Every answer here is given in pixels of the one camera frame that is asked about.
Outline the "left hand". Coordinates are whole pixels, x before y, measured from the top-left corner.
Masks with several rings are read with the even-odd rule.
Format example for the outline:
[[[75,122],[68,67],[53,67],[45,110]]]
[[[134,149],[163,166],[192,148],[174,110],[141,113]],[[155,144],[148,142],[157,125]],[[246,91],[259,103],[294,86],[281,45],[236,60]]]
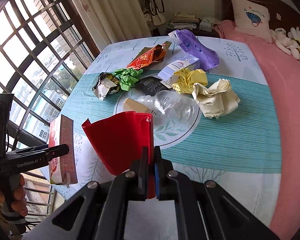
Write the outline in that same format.
[[[14,211],[18,212],[21,216],[27,216],[27,202],[26,202],[26,191],[24,189],[25,179],[20,175],[19,187],[13,192],[14,202],[11,204],[11,207]],[[0,204],[5,202],[5,197],[0,191]]]

